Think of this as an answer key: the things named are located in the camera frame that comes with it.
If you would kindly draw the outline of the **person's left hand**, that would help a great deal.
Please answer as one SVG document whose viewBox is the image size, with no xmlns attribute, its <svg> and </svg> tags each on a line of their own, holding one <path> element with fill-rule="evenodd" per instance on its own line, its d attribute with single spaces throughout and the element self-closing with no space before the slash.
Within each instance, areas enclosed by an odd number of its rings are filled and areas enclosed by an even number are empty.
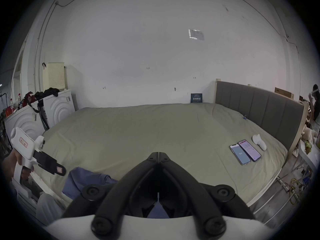
<svg viewBox="0 0 320 240">
<path fill-rule="evenodd" d="M 13 148 L 11 153 L 2 162 L 2 170 L 8 184 L 11 182 L 14 176 L 16 163 L 21 165 L 22 155 L 15 148 Z M 31 169 L 24 167 L 21 171 L 20 178 L 26 181 L 29 178 L 30 173 L 33 171 L 33 167 Z"/>
</svg>

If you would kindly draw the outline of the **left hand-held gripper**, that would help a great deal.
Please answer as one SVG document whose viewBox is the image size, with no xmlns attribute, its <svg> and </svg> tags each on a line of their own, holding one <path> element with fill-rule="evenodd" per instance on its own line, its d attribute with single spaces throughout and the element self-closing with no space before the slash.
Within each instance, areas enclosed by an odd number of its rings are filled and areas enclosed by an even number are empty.
<svg viewBox="0 0 320 240">
<path fill-rule="evenodd" d="M 43 152 L 44 136 L 39 135 L 33 140 L 19 127 L 15 127 L 10 136 L 12 146 L 22 156 L 21 162 L 16 162 L 12 177 L 12 184 L 18 197 L 32 200 L 31 190 L 21 183 L 21 174 L 24 167 L 31 169 L 34 165 L 39 165 L 51 174 L 65 176 L 66 168 L 59 164 L 56 159 Z"/>
</svg>

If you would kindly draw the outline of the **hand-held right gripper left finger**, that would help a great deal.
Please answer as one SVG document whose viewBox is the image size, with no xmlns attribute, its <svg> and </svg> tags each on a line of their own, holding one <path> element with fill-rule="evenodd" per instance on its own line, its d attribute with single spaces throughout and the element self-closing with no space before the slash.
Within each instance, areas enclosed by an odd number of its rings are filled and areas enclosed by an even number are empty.
<svg viewBox="0 0 320 240">
<path fill-rule="evenodd" d="M 90 229 L 94 235 L 119 235 L 122 217 L 132 195 L 158 167 L 159 152 L 131 169 L 117 183 L 85 186 L 64 212 L 62 218 L 94 215 Z"/>
</svg>

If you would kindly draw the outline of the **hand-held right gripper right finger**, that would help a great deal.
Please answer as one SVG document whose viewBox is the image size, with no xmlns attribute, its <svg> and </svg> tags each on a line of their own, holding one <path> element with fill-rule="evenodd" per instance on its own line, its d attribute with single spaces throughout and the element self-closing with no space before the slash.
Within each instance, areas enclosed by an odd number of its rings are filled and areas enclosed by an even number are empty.
<svg viewBox="0 0 320 240">
<path fill-rule="evenodd" d="M 183 193 L 183 214 L 191 213 L 198 235 L 223 235 L 227 230 L 223 215 L 255 220 L 244 201 L 228 185 L 199 183 L 166 153 L 159 153 L 159 166 L 169 180 Z"/>
</svg>

